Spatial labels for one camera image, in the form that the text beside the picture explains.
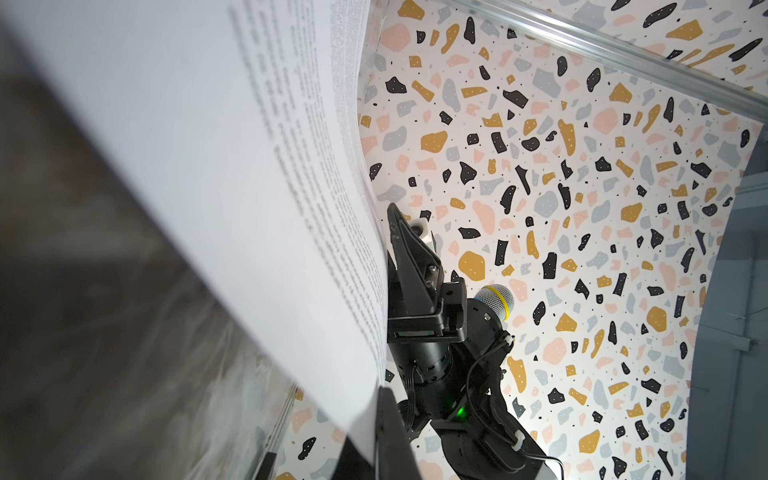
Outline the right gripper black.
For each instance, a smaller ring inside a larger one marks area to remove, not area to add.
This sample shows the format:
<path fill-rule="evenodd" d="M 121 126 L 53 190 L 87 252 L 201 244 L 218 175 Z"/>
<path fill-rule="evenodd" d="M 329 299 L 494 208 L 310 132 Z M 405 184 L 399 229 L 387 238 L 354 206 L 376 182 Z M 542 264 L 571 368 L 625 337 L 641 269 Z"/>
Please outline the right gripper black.
<path fill-rule="evenodd" d="M 435 249 L 414 234 L 395 203 L 386 218 L 387 340 L 406 391 L 400 415 L 406 435 L 416 438 L 430 421 L 463 414 L 467 373 L 500 340 L 504 322 L 468 297 L 464 282 L 439 289 L 442 266 Z"/>

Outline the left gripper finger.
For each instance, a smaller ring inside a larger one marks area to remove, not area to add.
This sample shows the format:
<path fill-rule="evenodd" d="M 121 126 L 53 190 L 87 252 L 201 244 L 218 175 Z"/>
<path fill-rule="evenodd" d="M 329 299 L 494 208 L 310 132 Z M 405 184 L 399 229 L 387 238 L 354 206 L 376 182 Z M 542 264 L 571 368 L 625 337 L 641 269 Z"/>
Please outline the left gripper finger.
<path fill-rule="evenodd" d="M 335 468 L 336 479 L 421 479 L 394 394 L 380 387 L 376 399 L 373 457 L 367 460 L 346 440 Z"/>

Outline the white text sheet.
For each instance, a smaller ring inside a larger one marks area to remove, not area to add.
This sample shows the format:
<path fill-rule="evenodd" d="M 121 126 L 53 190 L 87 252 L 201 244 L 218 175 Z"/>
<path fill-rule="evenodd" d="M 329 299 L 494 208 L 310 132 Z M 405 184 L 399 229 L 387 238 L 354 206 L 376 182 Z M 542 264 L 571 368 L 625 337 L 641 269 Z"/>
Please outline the white text sheet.
<path fill-rule="evenodd" d="M 5 1 L 2 23 L 218 299 L 365 458 L 386 252 L 366 1 Z"/>

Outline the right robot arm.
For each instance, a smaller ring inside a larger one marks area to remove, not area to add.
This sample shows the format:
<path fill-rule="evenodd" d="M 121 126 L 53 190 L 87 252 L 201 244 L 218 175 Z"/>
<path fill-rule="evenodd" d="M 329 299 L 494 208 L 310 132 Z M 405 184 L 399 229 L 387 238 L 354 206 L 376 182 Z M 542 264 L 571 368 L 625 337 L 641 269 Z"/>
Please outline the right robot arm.
<path fill-rule="evenodd" d="M 545 479 L 551 456 L 508 410 L 503 363 L 514 346 L 504 328 L 514 297 L 499 284 L 475 296 L 444 277 L 427 222 L 387 208 L 387 343 L 406 398 L 398 405 L 409 440 L 426 426 L 461 479 Z"/>

